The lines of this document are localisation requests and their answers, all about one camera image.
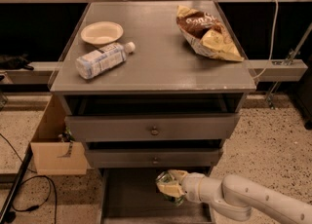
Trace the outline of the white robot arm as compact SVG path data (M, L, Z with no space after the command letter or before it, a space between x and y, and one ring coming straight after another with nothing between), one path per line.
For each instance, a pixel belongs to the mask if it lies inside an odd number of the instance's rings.
M156 178L157 188L173 202L208 204L235 221L251 218L252 208L280 224L312 224L312 205L266 188L245 177L229 174L223 179L203 173L169 169Z

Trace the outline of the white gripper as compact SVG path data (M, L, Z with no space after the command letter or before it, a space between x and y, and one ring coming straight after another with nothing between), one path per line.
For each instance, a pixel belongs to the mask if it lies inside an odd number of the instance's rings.
M157 182L156 185L161 193L175 198L182 197L185 193L187 201L193 203L201 202L200 184L205 177L204 174L197 172L188 173L186 170L179 169L169 169L168 173L176 181Z

